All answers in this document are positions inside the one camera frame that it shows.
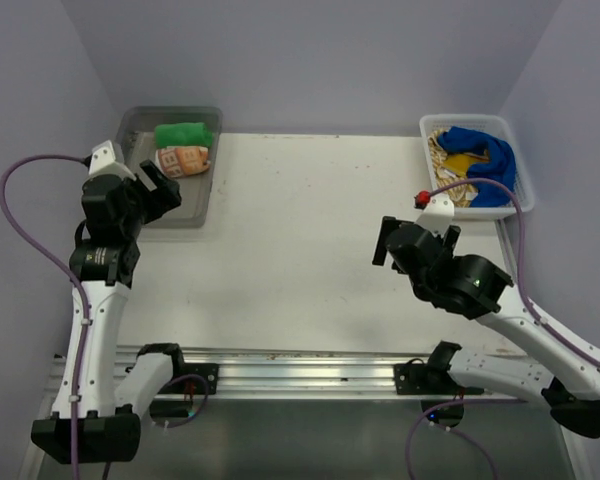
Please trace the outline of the printed patterned towel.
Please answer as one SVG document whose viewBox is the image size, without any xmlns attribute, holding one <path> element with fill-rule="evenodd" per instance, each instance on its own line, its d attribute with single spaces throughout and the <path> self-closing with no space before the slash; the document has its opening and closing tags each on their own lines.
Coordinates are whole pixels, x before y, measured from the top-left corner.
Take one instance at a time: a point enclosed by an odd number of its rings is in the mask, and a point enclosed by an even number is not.
<svg viewBox="0 0 600 480">
<path fill-rule="evenodd" d="M 209 151 L 201 146 L 179 146 L 158 149 L 154 163 L 170 179 L 202 174 L 210 169 Z"/>
</svg>

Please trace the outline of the green microfiber towel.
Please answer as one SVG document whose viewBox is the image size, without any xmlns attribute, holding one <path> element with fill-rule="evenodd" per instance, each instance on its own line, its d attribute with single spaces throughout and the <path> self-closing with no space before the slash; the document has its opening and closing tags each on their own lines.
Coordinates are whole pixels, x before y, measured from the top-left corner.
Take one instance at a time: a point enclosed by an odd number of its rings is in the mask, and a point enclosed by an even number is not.
<svg viewBox="0 0 600 480">
<path fill-rule="evenodd" d="M 161 124 L 154 129 L 154 141 L 158 149 L 188 146 L 209 148 L 213 143 L 213 134 L 203 122 Z"/>
</svg>

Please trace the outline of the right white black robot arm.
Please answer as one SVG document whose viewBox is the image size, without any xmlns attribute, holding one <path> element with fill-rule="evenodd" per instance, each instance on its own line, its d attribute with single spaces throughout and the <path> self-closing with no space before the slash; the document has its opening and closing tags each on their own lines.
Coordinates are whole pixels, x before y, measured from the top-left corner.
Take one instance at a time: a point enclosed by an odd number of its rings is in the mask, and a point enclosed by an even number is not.
<svg viewBox="0 0 600 480">
<path fill-rule="evenodd" d="M 600 438 L 600 351 L 588 363 L 553 338 L 546 317 L 534 319 L 512 277 L 478 255 L 455 254 L 461 230 L 436 235 L 422 226 L 386 216 L 372 262 L 408 277 L 416 298 L 487 327 L 514 343 L 521 357 L 492 356 L 442 341 L 422 363 L 395 367 L 396 389 L 470 395 L 484 391 L 534 403 L 562 427 Z"/>
</svg>

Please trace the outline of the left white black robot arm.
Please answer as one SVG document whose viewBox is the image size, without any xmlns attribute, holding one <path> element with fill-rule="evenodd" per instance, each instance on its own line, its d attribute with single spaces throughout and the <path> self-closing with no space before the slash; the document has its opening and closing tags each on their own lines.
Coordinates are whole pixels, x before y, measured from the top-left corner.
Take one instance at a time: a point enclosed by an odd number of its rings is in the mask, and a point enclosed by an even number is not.
<svg viewBox="0 0 600 480">
<path fill-rule="evenodd" d="M 69 259 L 77 283 L 65 371 L 50 415 L 31 429 L 32 442 L 60 464 L 131 461 L 153 396 L 187 383 L 175 343 L 145 345 L 126 379 L 114 381 L 119 327 L 140 258 L 139 233 L 181 204 L 176 181 L 151 160 L 140 167 L 153 189 L 136 175 L 113 173 L 99 173 L 82 186 L 85 218 Z"/>
</svg>

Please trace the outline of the clear grey plastic bin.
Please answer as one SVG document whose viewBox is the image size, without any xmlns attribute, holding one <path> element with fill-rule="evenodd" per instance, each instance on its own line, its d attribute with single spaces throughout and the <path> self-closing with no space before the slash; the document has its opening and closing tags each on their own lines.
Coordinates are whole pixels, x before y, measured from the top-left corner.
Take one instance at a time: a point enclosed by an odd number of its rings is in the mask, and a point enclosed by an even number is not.
<svg viewBox="0 0 600 480">
<path fill-rule="evenodd" d="M 143 180 L 140 163 L 155 157 L 154 129 L 162 124 L 204 123 L 213 135 L 210 160 L 215 161 L 222 133 L 222 112 L 208 106 L 139 106 L 127 110 L 115 142 L 121 146 L 127 167 Z M 202 174 L 178 179 L 182 204 L 152 222 L 154 229 L 196 229 L 204 225 L 213 186 L 214 166 Z"/>
</svg>

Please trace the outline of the yellow striped cloth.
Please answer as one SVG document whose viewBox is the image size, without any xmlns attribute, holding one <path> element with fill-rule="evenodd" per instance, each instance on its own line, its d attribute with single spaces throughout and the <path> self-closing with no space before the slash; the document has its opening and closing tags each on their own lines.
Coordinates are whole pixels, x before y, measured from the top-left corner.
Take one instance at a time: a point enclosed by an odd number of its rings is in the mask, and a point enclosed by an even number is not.
<svg viewBox="0 0 600 480">
<path fill-rule="evenodd" d="M 443 133 L 446 133 L 446 130 L 434 130 L 427 139 L 438 187 L 466 179 L 471 166 L 489 162 L 490 157 L 487 150 L 483 150 L 479 154 L 472 152 L 448 153 L 438 142 L 438 137 Z M 448 190 L 447 195 L 456 207 L 468 208 L 478 195 L 478 189 L 470 184 L 461 185 Z"/>
</svg>

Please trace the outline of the blue cloth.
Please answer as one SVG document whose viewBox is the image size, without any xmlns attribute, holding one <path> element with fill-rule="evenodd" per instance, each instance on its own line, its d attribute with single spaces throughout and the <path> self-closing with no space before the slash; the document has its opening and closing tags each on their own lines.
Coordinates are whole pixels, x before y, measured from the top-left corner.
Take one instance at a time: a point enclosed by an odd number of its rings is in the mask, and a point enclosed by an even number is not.
<svg viewBox="0 0 600 480">
<path fill-rule="evenodd" d="M 448 154 L 486 154 L 488 161 L 473 164 L 467 177 L 493 180 L 514 192 L 516 162 L 508 142 L 481 131 L 454 126 L 439 134 L 437 143 Z M 475 187 L 477 195 L 470 203 L 471 208 L 499 208 L 510 202 L 499 187 L 484 182 L 478 182 Z"/>
</svg>

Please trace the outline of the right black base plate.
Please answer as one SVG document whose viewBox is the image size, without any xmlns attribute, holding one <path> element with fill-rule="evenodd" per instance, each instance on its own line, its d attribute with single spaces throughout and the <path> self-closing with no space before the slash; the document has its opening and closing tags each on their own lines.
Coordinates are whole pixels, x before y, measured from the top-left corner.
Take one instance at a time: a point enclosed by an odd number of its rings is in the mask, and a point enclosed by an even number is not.
<svg viewBox="0 0 600 480">
<path fill-rule="evenodd" d="M 393 365 L 393 380 L 398 395 L 483 395 L 484 390 L 462 387 L 445 371 L 439 371 L 422 362 Z"/>
</svg>

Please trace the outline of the aluminium mounting rail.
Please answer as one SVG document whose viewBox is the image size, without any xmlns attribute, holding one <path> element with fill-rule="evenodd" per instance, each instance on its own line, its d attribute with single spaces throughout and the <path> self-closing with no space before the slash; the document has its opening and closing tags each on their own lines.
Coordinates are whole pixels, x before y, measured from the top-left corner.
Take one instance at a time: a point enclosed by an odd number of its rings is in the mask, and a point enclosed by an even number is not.
<svg viewBox="0 0 600 480">
<path fill-rule="evenodd" d="M 492 390 L 435 390 L 406 382 L 399 366 L 418 366 L 422 355 L 390 353 L 182 350 L 189 366 L 207 364 L 210 395 L 217 399 L 391 400 L 485 397 L 504 399 Z"/>
</svg>

